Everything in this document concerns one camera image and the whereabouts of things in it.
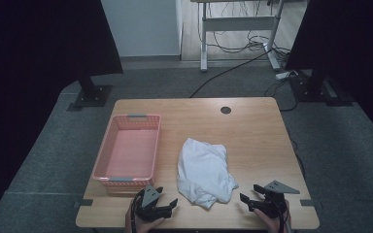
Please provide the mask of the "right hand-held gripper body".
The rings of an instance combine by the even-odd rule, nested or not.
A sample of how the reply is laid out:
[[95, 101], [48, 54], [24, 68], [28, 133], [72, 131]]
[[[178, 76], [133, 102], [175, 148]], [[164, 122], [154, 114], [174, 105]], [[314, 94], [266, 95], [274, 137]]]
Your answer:
[[250, 199], [248, 209], [253, 212], [254, 209], [259, 209], [271, 218], [282, 216], [287, 210], [285, 194], [299, 194], [300, 191], [278, 181], [273, 181], [266, 186], [263, 186], [265, 193], [263, 201], [255, 201]]

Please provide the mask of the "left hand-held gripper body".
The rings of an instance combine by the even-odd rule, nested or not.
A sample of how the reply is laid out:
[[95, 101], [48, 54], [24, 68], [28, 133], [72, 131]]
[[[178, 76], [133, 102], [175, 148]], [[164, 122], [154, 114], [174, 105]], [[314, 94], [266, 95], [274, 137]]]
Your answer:
[[143, 221], [153, 222], [159, 218], [170, 218], [172, 210], [168, 206], [157, 207], [160, 198], [153, 186], [147, 184], [134, 197], [132, 202], [132, 213]]

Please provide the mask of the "white mesh garment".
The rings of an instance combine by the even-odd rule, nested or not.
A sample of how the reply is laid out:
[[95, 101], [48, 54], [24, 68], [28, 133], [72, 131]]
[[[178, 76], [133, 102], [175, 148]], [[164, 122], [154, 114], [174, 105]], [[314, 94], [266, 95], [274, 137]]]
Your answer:
[[192, 204], [210, 209], [228, 203], [239, 184], [228, 171], [224, 145], [186, 139], [178, 161], [178, 190]]

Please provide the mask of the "pink plastic basket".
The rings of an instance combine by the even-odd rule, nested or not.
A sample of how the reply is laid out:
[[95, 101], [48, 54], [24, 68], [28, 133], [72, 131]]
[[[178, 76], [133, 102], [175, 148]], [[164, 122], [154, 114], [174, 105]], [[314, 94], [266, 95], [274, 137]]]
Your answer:
[[160, 136], [159, 115], [113, 115], [92, 178], [108, 193], [129, 194], [153, 184]]

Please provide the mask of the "person's right hand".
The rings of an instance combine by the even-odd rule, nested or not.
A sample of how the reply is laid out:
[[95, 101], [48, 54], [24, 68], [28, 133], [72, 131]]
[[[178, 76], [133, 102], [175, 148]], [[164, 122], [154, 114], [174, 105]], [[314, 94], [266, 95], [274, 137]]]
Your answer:
[[283, 213], [283, 221], [280, 221], [278, 217], [271, 218], [259, 209], [254, 209], [254, 213], [266, 225], [268, 233], [288, 233], [290, 223], [289, 209]]

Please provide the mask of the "person's left hand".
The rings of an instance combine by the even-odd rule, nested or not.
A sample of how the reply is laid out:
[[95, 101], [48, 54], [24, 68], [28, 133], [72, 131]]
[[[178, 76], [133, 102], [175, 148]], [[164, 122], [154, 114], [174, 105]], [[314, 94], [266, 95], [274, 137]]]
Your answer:
[[149, 233], [165, 220], [164, 217], [156, 219], [153, 222], [143, 221], [132, 213], [132, 204], [129, 204], [125, 214], [124, 233]]

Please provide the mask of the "black stand base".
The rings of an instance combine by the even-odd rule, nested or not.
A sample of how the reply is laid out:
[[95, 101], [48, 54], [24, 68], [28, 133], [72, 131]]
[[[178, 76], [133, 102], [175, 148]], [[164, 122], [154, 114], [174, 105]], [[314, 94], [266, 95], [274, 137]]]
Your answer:
[[78, 79], [81, 86], [76, 100], [68, 108], [68, 112], [77, 112], [86, 107], [104, 107], [112, 90], [110, 85], [97, 85], [91, 77]]
[[353, 96], [320, 70], [299, 70], [289, 79], [298, 102], [325, 103], [327, 106], [352, 106]]

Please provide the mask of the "white power strip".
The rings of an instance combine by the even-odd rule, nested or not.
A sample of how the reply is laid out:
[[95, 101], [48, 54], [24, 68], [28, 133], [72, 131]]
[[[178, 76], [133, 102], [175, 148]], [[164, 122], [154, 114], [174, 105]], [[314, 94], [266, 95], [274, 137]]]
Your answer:
[[291, 77], [296, 77], [297, 75], [298, 75], [297, 71], [291, 70], [291, 71], [286, 71], [284, 73], [277, 74], [275, 78], [277, 81], [281, 81], [281, 80], [285, 80]]

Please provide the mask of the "black curtain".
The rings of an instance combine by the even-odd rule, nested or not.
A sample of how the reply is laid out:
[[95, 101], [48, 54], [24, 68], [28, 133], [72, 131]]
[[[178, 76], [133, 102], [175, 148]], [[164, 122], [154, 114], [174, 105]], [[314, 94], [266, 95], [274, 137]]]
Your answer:
[[121, 70], [101, 0], [0, 0], [0, 199], [61, 90]]
[[373, 122], [373, 0], [310, 0], [287, 70], [320, 70]]

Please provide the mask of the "white desk frame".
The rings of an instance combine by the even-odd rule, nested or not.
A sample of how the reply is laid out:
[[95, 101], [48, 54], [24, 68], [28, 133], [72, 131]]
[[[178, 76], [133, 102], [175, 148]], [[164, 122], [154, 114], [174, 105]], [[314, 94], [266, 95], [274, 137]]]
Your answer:
[[197, 6], [200, 70], [214, 52], [240, 57], [259, 53], [273, 70], [291, 51], [309, 0], [190, 0]]

